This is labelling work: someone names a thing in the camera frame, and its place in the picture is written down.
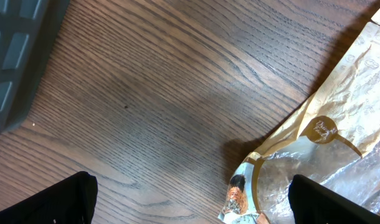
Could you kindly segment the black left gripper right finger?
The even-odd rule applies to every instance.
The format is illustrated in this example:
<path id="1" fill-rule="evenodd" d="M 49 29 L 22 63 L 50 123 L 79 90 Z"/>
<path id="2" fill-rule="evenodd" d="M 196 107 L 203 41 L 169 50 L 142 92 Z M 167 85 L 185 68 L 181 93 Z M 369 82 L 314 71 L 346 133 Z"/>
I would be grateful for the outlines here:
<path id="1" fill-rule="evenodd" d="M 288 190 L 296 224 L 380 224 L 380 216 L 297 174 Z"/>

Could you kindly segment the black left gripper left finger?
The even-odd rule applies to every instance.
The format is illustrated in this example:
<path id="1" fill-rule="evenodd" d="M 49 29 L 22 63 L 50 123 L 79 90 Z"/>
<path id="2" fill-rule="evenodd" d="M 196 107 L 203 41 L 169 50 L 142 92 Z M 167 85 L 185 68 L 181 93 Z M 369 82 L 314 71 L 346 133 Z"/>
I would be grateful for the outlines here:
<path id="1" fill-rule="evenodd" d="M 97 178 L 81 171 L 0 211 L 0 224 L 91 223 L 97 193 Z"/>

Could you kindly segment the clear plastic snack bag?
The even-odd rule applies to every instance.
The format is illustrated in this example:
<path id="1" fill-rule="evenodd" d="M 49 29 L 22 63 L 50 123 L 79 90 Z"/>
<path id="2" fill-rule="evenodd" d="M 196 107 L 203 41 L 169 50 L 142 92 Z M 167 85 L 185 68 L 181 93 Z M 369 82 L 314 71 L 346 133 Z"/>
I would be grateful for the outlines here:
<path id="1" fill-rule="evenodd" d="M 297 174 L 379 215 L 380 8 L 321 87 L 235 170 L 219 219 L 295 223 Z"/>

